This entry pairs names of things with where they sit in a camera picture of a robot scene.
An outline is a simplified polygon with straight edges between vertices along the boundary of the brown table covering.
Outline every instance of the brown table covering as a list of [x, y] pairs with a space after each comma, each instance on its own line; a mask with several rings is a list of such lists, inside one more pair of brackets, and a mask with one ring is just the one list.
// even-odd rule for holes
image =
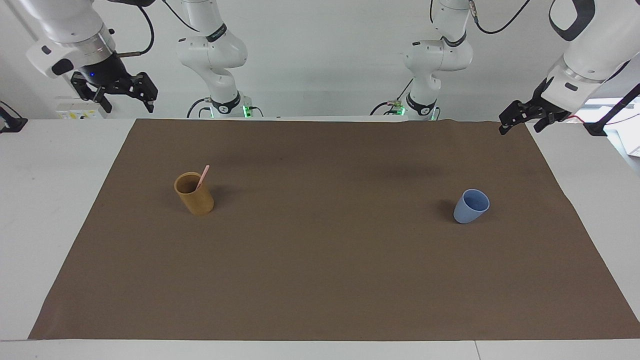
[[[194, 217], [173, 181], [205, 164], [215, 208]], [[459, 225], [467, 188], [491, 208]], [[610, 339], [640, 324], [524, 126], [139, 119], [29, 338]]]

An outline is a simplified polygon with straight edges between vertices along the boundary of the table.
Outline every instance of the table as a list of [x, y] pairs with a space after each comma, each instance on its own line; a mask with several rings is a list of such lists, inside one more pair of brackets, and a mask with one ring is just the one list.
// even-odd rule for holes
[[[277, 120], [388, 121], [388, 117]], [[32, 120], [0, 135], [0, 339], [27, 338], [133, 119]], [[558, 183], [640, 318], [640, 178], [606, 138], [577, 124], [534, 134]], [[4, 341], [0, 357], [24, 358], [518, 358], [636, 359], [640, 340], [327, 343], [254, 341]]]

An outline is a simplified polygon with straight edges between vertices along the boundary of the white wall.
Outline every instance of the white wall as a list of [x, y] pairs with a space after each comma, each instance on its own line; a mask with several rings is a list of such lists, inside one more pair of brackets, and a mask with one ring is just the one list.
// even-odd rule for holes
[[[182, 13], [180, 1], [169, 2]], [[401, 53], [415, 40], [438, 38], [429, 23], [429, 0], [218, 2], [225, 22], [249, 49], [247, 64], [232, 71], [237, 84], [267, 116], [368, 114], [379, 102], [398, 96], [410, 79]], [[33, 40], [6, 3], [15, 4], [33, 31], [42, 33], [17, 0], [0, 0], [0, 97], [27, 117], [53, 117], [55, 97], [74, 93], [62, 79], [45, 78], [28, 63], [24, 53]], [[441, 76], [442, 117], [493, 120], [512, 100], [530, 98], [566, 47], [548, 24], [550, 3], [533, 1], [498, 35], [481, 34], [470, 24], [474, 62], [467, 70]], [[478, 1], [480, 21], [495, 29], [520, 5]], [[146, 46], [148, 29], [137, 9], [104, 0], [94, 7], [116, 30], [120, 52]], [[183, 117], [195, 99], [207, 95], [200, 78], [179, 63], [174, 51], [178, 38], [193, 33], [160, 0], [148, 13], [156, 44], [146, 56], [125, 64], [131, 73], [147, 72], [157, 85], [156, 111], [149, 115], [138, 101], [111, 96], [111, 117]]]

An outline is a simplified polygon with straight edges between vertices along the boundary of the black cable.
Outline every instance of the black cable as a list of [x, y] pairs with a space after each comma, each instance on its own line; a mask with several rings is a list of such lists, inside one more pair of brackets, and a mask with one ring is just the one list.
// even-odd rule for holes
[[516, 14], [511, 18], [511, 20], [509, 20], [509, 22], [507, 22], [503, 27], [501, 27], [501, 28], [500, 28], [500, 29], [498, 29], [498, 30], [495, 30], [495, 31], [488, 31], [488, 30], [483, 29], [483, 27], [482, 27], [482, 26], [480, 26], [480, 23], [478, 22], [478, 17], [477, 17], [477, 15], [476, 15], [476, 16], [474, 16], [474, 22], [476, 23], [476, 26], [477, 26], [478, 30], [482, 31], [483, 33], [488, 34], [488, 35], [497, 34], [497, 33], [501, 32], [502, 30], [506, 29], [509, 25], [511, 25], [511, 23], [512, 23], [512, 22], [513, 22], [513, 21], [514, 21], [514, 20], [515, 20], [519, 15], [520, 15], [520, 13], [522, 12], [522, 10], [524, 10], [524, 8], [525, 8], [525, 7], [527, 7], [527, 5], [528, 5], [530, 2], [531, 2], [531, 0], [526, 0], [526, 1], [524, 2], [524, 4], [520, 7], [520, 9], [518, 10], [518, 12], [516, 12]]
[[18, 118], [19, 118], [19, 119], [24, 119], [24, 118], [22, 117], [22, 115], [20, 115], [20, 113], [19, 113], [19, 112], [15, 111], [15, 109], [11, 107], [11, 105], [7, 104], [7, 103], [6, 103], [6, 102], [4, 102], [4, 101], [0, 101], [0, 104], [4, 104], [7, 108], [9, 108], [11, 111], [13, 111], [16, 115], [18, 115]]
[[431, 0], [431, 5], [429, 5], [429, 20], [433, 24], [433, 0]]
[[607, 79], [607, 81], [615, 78], [616, 76], [618, 76], [619, 73], [622, 72], [622, 70], [625, 69], [625, 67], [627, 67], [627, 65], [629, 65], [629, 63], [631, 62], [631, 60], [627, 60], [627, 62], [625, 62], [624, 64], [622, 64], [622, 66], [620, 67], [620, 69], [618, 69], [618, 71], [615, 72], [615, 74], [613, 74], [609, 79]]
[[379, 103], [375, 108], [373, 108], [373, 110], [371, 110], [371, 113], [369, 114], [369, 116], [373, 115], [376, 112], [376, 110], [380, 109], [384, 105], [387, 105], [386, 101]]
[[441, 111], [439, 106], [436, 106], [436, 108], [433, 110], [433, 115], [436, 115], [436, 110], [438, 110], [438, 116], [436, 117], [435, 121], [438, 121], [438, 120], [440, 120], [440, 112], [442, 112], [442, 111]]
[[184, 20], [182, 20], [182, 17], [180, 17], [180, 15], [178, 15], [177, 12], [175, 12], [175, 10], [171, 7], [171, 5], [169, 5], [169, 3], [166, 2], [166, 0], [162, 0], [162, 2], [166, 5], [166, 7], [169, 8], [169, 10], [171, 10], [171, 12], [175, 15], [175, 17], [178, 18], [178, 20], [180, 20], [181, 23], [183, 23], [187, 28], [196, 31], [197, 33], [199, 33], [198, 30], [192, 28], [189, 24], [187, 24], [186, 22], [184, 22]]
[[406, 89], [409, 88], [409, 85], [411, 85], [411, 83], [413, 83], [413, 78], [411, 78], [411, 80], [409, 80], [409, 83], [404, 87], [404, 90], [402, 90], [400, 95], [398, 95], [398, 97], [396, 97], [396, 101], [400, 100], [400, 98], [402, 97], [402, 95], [404, 95], [404, 92], [406, 91]]
[[118, 54], [119, 58], [131, 58], [133, 56], [144, 55], [148, 53], [149, 50], [151, 50], [151, 47], [153, 47], [154, 42], [156, 41], [156, 32], [154, 31], [154, 25], [151, 23], [151, 19], [149, 19], [149, 15], [147, 15], [147, 12], [142, 6], [138, 6], [138, 9], [140, 9], [140, 11], [142, 12], [142, 15], [145, 16], [145, 20], [147, 20], [147, 24], [149, 25], [149, 33], [151, 34], [149, 45], [147, 45], [147, 48], [142, 51], [131, 51], [129, 53], [120, 53]]
[[147, 20], [147, 24], [149, 24], [149, 33], [151, 33], [151, 40], [149, 41], [149, 45], [147, 46], [146, 49], [140, 51], [140, 54], [144, 55], [148, 53], [149, 50], [151, 50], [151, 47], [154, 45], [154, 41], [156, 41], [156, 33], [154, 32], [154, 25], [151, 23], [151, 19], [149, 19], [149, 15], [147, 15], [147, 12], [145, 11], [145, 9], [142, 6], [139, 6], [138, 8], [142, 12], [142, 15], [145, 16], [145, 19]]
[[584, 124], [584, 127], [592, 135], [601, 134], [604, 130], [604, 127], [607, 125], [607, 123], [614, 116], [616, 116], [616, 114], [619, 113], [620, 110], [626, 108], [627, 105], [629, 105], [638, 95], [640, 95], [640, 83], [638, 83], [633, 89], [631, 89], [631, 91], [627, 95], [625, 95], [622, 99], [620, 99], [620, 101], [618, 101], [618, 103], [615, 104], [613, 108], [611, 108], [611, 110], [609, 110], [609, 112], [602, 117], [602, 119], [598, 120], [597, 122], [590, 122], [590, 123]]
[[258, 109], [258, 111], [260, 112], [260, 115], [262, 115], [262, 117], [264, 117], [264, 114], [263, 114], [263, 112], [262, 112], [262, 109], [260, 109], [259, 107], [257, 107], [257, 106], [249, 106], [249, 109], [250, 109], [250, 110]]
[[198, 110], [198, 117], [202, 117], [202, 110], [210, 110], [210, 108], [202, 108], [200, 110]]
[[191, 116], [191, 112], [193, 111], [193, 108], [195, 108], [198, 104], [200, 104], [201, 102], [204, 102], [205, 100], [207, 100], [207, 98], [203, 97], [202, 99], [196, 100], [196, 102], [194, 102], [191, 105], [191, 107], [189, 108], [189, 111], [187, 111], [187, 119]]

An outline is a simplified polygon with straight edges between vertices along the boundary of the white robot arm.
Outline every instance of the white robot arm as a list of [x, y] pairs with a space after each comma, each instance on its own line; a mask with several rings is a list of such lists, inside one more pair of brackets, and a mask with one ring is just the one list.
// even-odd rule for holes
[[[640, 51], [640, 0], [554, 0], [549, 20], [569, 47], [530, 101], [500, 114], [503, 135], [532, 119], [539, 119], [537, 132], [563, 121]], [[603, 134], [601, 126], [587, 129]]]
[[182, 4], [191, 25], [206, 36], [178, 40], [178, 59], [207, 84], [214, 117], [244, 117], [250, 99], [238, 91], [227, 69], [244, 65], [246, 46], [227, 29], [216, 0], [182, 0]]
[[[110, 0], [136, 6], [148, 6], [154, 0]], [[78, 70], [71, 83], [83, 100], [100, 103], [107, 112], [111, 104], [104, 94], [124, 94], [142, 101], [149, 112], [157, 88], [141, 72], [131, 76], [115, 51], [111, 30], [93, 9], [93, 0], [20, 0], [25, 9], [42, 25], [47, 39], [27, 52], [31, 63], [43, 74], [55, 78]], [[87, 83], [95, 86], [93, 91]]]
[[404, 100], [412, 119], [426, 118], [435, 107], [441, 83], [434, 73], [466, 69], [474, 54], [466, 41], [469, 1], [439, 0], [439, 3], [433, 24], [442, 38], [414, 42], [404, 56], [404, 64], [414, 76]]

